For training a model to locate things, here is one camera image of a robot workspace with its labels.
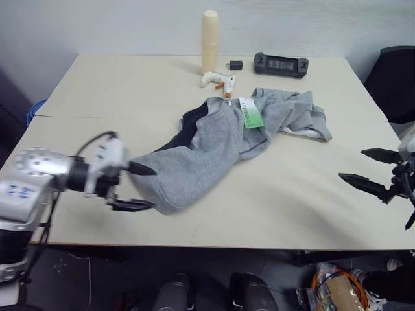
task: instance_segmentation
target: tabletop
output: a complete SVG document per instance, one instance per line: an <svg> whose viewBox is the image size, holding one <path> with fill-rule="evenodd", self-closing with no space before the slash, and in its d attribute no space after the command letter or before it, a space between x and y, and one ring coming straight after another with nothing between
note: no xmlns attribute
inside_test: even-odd
<svg viewBox="0 0 415 311"><path fill-rule="evenodd" d="M231 59L242 71L229 71ZM312 91L314 103L332 121L383 121L381 113L344 58L309 58L302 79L254 73L254 57L217 59L217 71L236 75L233 97L249 97L256 87ZM223 96L214 84L200 88L199 56L80 55L37 115L52 117L152 117L178 120L205 99Z"/></svg>
<svg viewBox="0 0 415 311"><path fill-rule="evenodd" d="M217 71L230 73L219 57ZM234 97L255 87L313 92L333 134L328 143L278 133L259 156L236 164L201 200L180 213L112 211L101 198L61 195L50 243L130 246L207 246L269 249L408 249L414 228L408 200L389 205L343 182L339 172L390 184L391 165L360 153L396 150L399 139L342 58L310 58L303 79L257 75L253 58L237 75ZM221 90L201 89L196 56L79 56L38 111L9 160L30 146L64 154L106 130L119 132L130 157L149 153L178 131L178 120ZM93 146L86 150L91 158ZM129 177L122 198L141 198Z"/></svg>
<svg viewBox="0 0 415 311"><path fill-rule="evenodd" d="M200 201L178 214L112 211L102 198L67 191L55 212L50 242L270 249L413 248L414 230L404 228L413 210L410 202L397 197L385 205L338 177L339 172L352 172L388 185L392 167L359 152L371 147L395 149L399 140L394 132L380 122L328 119L327 126L334 137L328 143L277 134L261 155L235 165ZM177 132L177 123L35 117L0 177L18 150L44 146L70 155L85 140L109 129L119 133L134 157L168 141ZM87 159L91 159L92 151L93 146L86 151ZM122 198L141 197L126 174L117 191Z"/></svg>

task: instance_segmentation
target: grey sweatshirt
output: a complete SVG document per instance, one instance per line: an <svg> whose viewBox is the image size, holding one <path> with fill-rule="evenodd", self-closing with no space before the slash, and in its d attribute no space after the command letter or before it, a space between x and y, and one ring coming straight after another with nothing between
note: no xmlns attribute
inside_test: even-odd
<svg viewBox="0 0 415 311"><path fill-rule="evenodd" d="M262 115L263 127L244 128L239 100L233 99L229 106L222 98L209 98L205 103L208 113L195 122L195 134L188 145L170 142L166 149L132 160L157 172L155 176L130 176L159 212L175 213L196 202L236 162L265 150L279 130L326 141L332 138L324 111L313 104L310 91L300 94L257 88L252 99Z"/></svg>

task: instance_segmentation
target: beige bottle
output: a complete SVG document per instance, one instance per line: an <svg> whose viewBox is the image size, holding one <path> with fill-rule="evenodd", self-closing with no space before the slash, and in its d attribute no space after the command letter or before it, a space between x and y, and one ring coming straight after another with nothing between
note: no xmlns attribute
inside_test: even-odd
<svg viewBox="0 0 415 311"><path fill-rule="evenodd" d="M215 71L218 49L219 18L215 11L202 15L202 74Z"/></svg>

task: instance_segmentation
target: black chair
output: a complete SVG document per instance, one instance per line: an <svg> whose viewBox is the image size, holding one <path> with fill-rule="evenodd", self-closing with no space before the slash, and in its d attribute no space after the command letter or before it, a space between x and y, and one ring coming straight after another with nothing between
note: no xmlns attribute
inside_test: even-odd
<svg viewBox="0 0 415 311"><path fill-rule="evenodd" d="M389 122L415 121L415 47L381 49L364 86Z"/></svg>

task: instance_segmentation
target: dark floor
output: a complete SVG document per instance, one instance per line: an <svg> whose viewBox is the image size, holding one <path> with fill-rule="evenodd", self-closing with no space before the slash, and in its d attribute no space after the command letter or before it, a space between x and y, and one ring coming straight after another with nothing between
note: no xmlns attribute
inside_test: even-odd
<svg viewBox="0 0 415 311"><path fill-rule="evenodd" d="M198 280L197 310L225 310L222 298L233 272L252 272L275 289L281 311L300 310L292 296L296 288L309 287L316 266L296 266L289 251L202 248L110 249L112 260L91 257L92 302L89 311L112 311L117 294L132 292L148 297L178 271ZM344 269L385 270L393 253L338 260ZM89 302L89 261L66 251L48 249L32 272L28 303L45 311L83 311ZM414 311L415 306L388 302L384 311Z"/></svg>

